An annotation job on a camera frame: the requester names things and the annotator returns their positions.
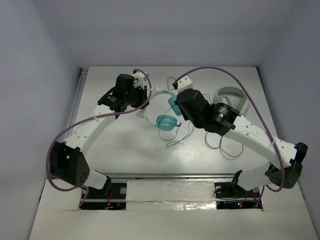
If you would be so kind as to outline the teal white cat-ear headphones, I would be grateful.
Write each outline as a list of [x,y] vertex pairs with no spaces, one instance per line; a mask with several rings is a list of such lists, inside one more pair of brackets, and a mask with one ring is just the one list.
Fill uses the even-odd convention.
[[[170,108],[169,110],[173,110],[176,116],[181,116],[181,110],[176,104],[177,96],[172,93],[169,90],[164,90],[159,87],[155,87],[151,90],[151,97],[150,100],[153,98],[159,96],[159,95],[169,95],[170,98],[167,100]],[[150,125],[157,127],[161,131],[172,131],[174,128],[179,128],[181,126],[181,123],[178,123],[178,120],[176,117],[168,114],[162,114],[158,115],[155,119],[155,121],[151,121],[151,119],[148,117],[147,108],[141,109],[136,116],[140,119],[146,120]]]

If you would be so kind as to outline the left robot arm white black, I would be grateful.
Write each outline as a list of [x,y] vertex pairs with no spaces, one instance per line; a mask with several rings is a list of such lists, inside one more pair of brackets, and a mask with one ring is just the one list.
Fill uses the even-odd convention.
[[52,141],[46,157],[49,181],[58,178],[75,188],[89,188],[100,197],[111,193],[110,178],[90,168],[86,155],[101,135],[121,115],[145,108],[151,99],[149,74],[135,69],[132,74],[121,73],[115,86],[98,101],[88,118],[74,123]]

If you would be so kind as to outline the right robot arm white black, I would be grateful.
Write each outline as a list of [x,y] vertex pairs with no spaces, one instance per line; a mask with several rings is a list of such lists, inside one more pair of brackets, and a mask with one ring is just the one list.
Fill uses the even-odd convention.
[[188,88],[177,94],[183,118],[198,129],[234,140],[267,159],[267,163],[251,170],[238,170],[231,183],[231,192],[243,196],[255,187],[274,184],[291,189],[300,178],[308,147],[268,136],[238,110],[222,102],[209,104],[199,90]]

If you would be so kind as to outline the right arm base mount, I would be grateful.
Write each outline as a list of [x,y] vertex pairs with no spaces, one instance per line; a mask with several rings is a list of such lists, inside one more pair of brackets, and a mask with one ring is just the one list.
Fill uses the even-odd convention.
[[212,196],[216,198],[218,210],[260,209],[263,210],[261,193],[244,190],[238,186],[242,170],[235,173],[231,181],[216,182]]

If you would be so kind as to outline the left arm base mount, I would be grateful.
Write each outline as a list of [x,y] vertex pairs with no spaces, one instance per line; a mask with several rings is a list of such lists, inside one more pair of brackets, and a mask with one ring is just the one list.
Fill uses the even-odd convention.
[[126,210],[127,182],[108,177],[102,189],[83,187],[79,208],[81,210]]

